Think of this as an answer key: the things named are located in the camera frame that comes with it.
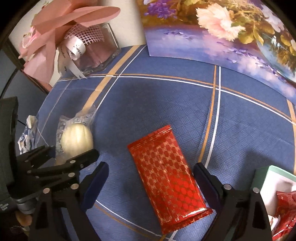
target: pink wrapping paper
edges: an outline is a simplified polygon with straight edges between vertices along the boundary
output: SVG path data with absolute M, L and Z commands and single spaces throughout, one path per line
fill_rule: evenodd
M 120 13 L 118 7 L 94 6 L 94 0 L 54 0 L 45 6 L 33 19 L 32 25 L 40 36 L 23 48 L 21 55 L 27 57 L 24 72 L 29 76 L 49 83 L 54 71 L 54 58 L 65 33 L 79 23 L 85 27 L 109 21 Z

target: red foil wrapper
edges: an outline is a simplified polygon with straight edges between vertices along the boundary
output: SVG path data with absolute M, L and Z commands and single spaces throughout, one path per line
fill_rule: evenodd
M 128 145 L 128 149 L 163 234 L 213 212 L 206 207 L 170 126 Z
M 288 235 L 296 223 L 296 191 L 290 193 L 277 191 L 276 195 L 278 207 L 275 216 L 280 216 L 281 220 L 273 233 L 273 241 Z

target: canvas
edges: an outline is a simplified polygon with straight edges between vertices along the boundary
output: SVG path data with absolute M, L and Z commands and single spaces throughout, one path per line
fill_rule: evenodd
M 296 42 L 260 0 L 137 1 L 150 56 L 226 67 L 296 104 Z

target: white wall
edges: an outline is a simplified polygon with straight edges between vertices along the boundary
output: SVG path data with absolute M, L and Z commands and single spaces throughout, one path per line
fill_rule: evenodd
M 18 50 L 19 44 L 24 33 L 30 30 L 31 22 L 34 15 L 37 14 L 45 0 L 39 1 L 16 25 L 14 30 L 9 35 L 9 39 L 13 46 Z M 109 23 L 114 31 L 114 34 L 119 42 L 120 47 L 141 45 L 146 43 L 143 26 L 140 19 L 140 13 L 136 0 L 98 0 L 100 6 L 115 6 L 121 9 L 120 14 L 112 19 Z M 50 81 L 53 86 L 59 79 L 60 75 L 57 71 L 57 55 L 54 68 L 54 74 Z

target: pink flower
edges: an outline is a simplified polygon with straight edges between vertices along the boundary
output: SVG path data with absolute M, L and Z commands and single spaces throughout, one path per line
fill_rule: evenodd
M 238 37 L 240 31 L 245 30 L 243 26 L 232 27 L 229 12 L 225 7 L 214 3 L 206 9 L 196 9 L 198 24 L 206 28 L 209 33 L 219 39 L 233 41 Z
M 34 28 L 31 27 L 29 33 L 25 34 L 22 38 L 22 47 L 27 48 L 30 44 L 39 37 L 41 34 Z
M 266 17 L 266 21 L 271 24 L 271 26 L 274 28 L 275 31 L 278 33 L 281 32 L 281 30 L 284 30 L 284 24 L 283 22 L 274 15 L 274 13 L 265 5 L 262 6 L 262 13 L 264 14 L 264 17 Z

